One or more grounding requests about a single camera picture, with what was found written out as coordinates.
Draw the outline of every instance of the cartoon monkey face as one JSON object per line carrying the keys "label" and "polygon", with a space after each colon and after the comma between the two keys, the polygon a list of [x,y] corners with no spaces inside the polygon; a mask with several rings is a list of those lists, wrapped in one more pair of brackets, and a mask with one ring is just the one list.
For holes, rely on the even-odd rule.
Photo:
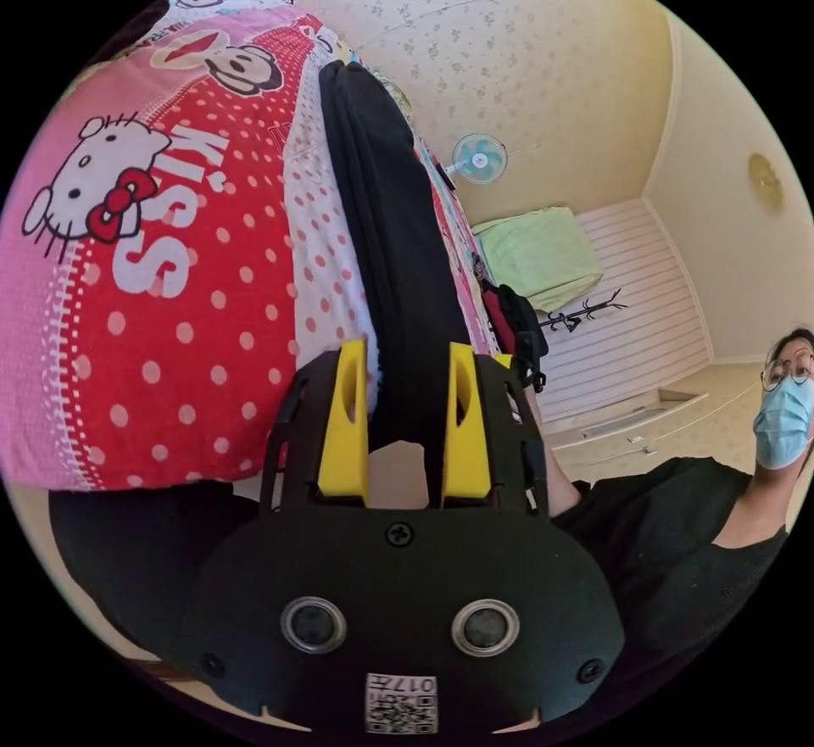
{"label": "cartoon monkey face", "polygon": [[216,7],[222,3],[223,0],[177,0],[176,6],[183,9],[203,9],[205,7]]}
{"label": "cartoon monkey face", "polygon": [[247,46],[227,46],[206,58],[209,73],[229,91],[244,97],[261,92],[273,92],[282,87],[282,72],[265,49]]}
{"label": "cartoon monkey face", "polygon": [[170,145],[165,134],[125,117],[93,117],[79,140],[23,221],[23,235],[36,232],[39,241],[45,231],[51,233],[46,256],[57,239],[62,258],[71,240],[95,235],[112,242],[136,235],[140,202],[155,194],[148,171]]}

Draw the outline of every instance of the floral wallpaper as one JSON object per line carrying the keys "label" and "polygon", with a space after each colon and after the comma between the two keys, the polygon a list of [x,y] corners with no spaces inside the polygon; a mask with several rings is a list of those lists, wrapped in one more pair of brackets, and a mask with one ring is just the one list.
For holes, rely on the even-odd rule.
{"label": "floral wallpaper", "polygon": [[462,182],[472,223],[638,197],[666,119],[672,50],[654,0],[297,0],[410,100],[442,161],[505,144],[495,183]]}

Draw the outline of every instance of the white label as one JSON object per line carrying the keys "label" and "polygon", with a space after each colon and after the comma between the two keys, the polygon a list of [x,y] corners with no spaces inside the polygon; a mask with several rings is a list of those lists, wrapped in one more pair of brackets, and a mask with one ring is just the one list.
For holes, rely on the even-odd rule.
{"label": "white label", "polygon": [[368,733],[399,736],[437,733],[436,678],[369,673],[365,687],[365,725]]}

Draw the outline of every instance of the face mask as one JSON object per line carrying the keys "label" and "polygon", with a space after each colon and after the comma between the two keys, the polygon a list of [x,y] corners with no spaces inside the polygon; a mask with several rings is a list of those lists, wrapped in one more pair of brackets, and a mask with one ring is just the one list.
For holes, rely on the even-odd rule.
{"label": "face mask", "polygon": [[767,470],[794,464],[811,441],[814,415],[814,382],[802,385],[787,376],[773,391],[763,395],[763,405],[752,426],[757,436],[757,461]]}

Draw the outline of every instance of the bed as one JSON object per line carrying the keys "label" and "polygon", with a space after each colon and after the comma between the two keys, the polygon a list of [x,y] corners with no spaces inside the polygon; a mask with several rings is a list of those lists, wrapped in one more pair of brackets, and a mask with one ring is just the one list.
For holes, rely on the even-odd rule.
{"label": "bed", "polygon": [[[0,225],[0,298],[16,316],[0,328],[8,480],[93,492],[253,477],[294,372],[357,338],[376,414],[367,250],[321,112],[337,61],[363,65],[293,0],[170,0],[65,93]],[[473,348],[497,354],[476,240],[412,130],[436,272]]]}

